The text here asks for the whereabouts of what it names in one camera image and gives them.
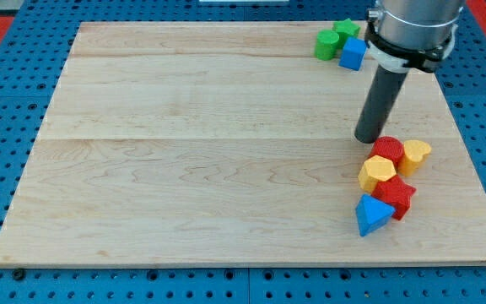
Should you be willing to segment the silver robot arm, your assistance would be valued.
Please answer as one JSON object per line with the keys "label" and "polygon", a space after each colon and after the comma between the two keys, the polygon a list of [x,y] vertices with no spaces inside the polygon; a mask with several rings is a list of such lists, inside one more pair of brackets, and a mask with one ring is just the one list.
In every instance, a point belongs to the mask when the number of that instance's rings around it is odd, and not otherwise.
{"label": "silver robot arm", "polygon": [[465,0],[376,0],[365,15],[369,54],[390,73],[433,73],[454,49]]}

